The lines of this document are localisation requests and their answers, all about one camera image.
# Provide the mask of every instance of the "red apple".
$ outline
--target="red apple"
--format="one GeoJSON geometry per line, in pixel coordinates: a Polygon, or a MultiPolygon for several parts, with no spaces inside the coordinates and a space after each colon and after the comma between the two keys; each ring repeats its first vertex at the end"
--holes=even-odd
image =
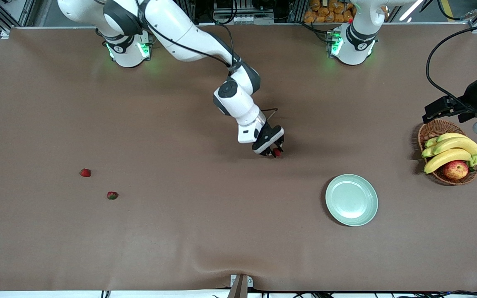
{"type": "Polygon", "coordinates": [[[454,160],[443,166],[443,173],[452,180],[465,178],[469,173],[469,167],[461,160],[454,160]]]}

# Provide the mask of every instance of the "fruit basket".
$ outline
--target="fruit basket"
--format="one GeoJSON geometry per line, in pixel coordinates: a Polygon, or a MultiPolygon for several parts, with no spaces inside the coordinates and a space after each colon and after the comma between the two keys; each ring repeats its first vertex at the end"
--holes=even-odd
{"type": "MultiPolygon", "coordinates": [[[[426,143],[426,141],[433,137],[445,134],[447,132],[456,132],[458,134],[466,136],[465,132],[463,132],[456,124],[453,124],[452,122],[446,120],[436,119],[428,124],[424,124],[423,126],[421,126],[421,128],[419,129],[419,133],[417,134],[417,140],[421,152],[424,150],[424,144],[426,143]]],[[[452,180],[446,177],[443,173],[443,168],[439,168],[438,170],[432,172],[432,175],[434,175],[435,178],[447,185],[464,185],[476,178],[477,170],[470,171],[467,176],[459,180],[452,180]]]]}

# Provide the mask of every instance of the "banana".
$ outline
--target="banana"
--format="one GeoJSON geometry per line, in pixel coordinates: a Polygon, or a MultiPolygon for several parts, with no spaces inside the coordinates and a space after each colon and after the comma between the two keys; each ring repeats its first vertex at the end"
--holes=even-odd
{"type": "Polygon", "coordinates": [[[461,148],[469,152],[472,156],[477,156],[477,144],[469,138],[462,137],[453,137],[437,143],[437,145],[432,147],[432,155],[430,156],[443,153],[452,148],[461,148]]]}
{"type": "Polygon", "coordinates": [[[471,155],[469,152],[465,151],[464,149],[450,149],[443,153],[437,154],[432,158],[426,166],[424,166],[424,173],[430,174],[443,166],[454,160],[464,160],[464,161],[472,161],[471,155]]]}
{"type": "Polygon", "coordinates": [[[430,156],[434,156],[434,154],[432,154],[433,149],[434,149],[434,147],[428,147],[428,148],[424,149],[422,151],[422,157],[423,158],[429,158],[430,156]]]}
{"type": "Polygon", "coordinates": [[[454,137],[469,138],[465,135],[458,134],[458,133],[455,133],[455,132],[447,132],[447,133],[442,134],[441,136],[437,137],[437,143],[439,143],[441,141],[444,141],[446,139],[449,139],[449,138],[454,138],[454,137]]]}
{"type": "Polygon", "coordinates": [[[464,136],[462,134],[456,134],[455,132],[447,132],[445,134],[442,134],[439,137],[431,138],[426,143],[424,144],[425,148],[435,146],[437,143],[444,141],[449,138],[454,138],[454,137],[463,137],[463,138],[468,138],[467,136],[464,136]]]}

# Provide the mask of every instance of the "strawberry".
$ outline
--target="strawberry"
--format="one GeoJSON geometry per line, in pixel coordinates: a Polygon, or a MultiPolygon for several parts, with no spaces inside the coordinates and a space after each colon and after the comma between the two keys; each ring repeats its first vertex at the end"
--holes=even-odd
{"type": "Polygon", "coordinates": [[[108,197],[108,200],[115,200],[119,197],[119,194],[115,191],[108,191],[108,194],[106,196],[108,197]]]}
{"type": "Polygon", "coordinates": [[[80,170],[80,176],[91,177],[91,170],[89,170],[87,168],[83,168],[82,170],[80,170]]]}

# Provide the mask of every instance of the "plate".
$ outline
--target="plate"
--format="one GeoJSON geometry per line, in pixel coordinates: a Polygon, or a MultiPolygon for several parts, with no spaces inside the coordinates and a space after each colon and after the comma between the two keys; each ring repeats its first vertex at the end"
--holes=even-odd
{"type": "Polygon", "coordinates": [[[345,225],[360,226],[370,222],[378,211],[378,196],[366,179],[343,174],[334,178],[325,192],[327,208],[345,225]]]}

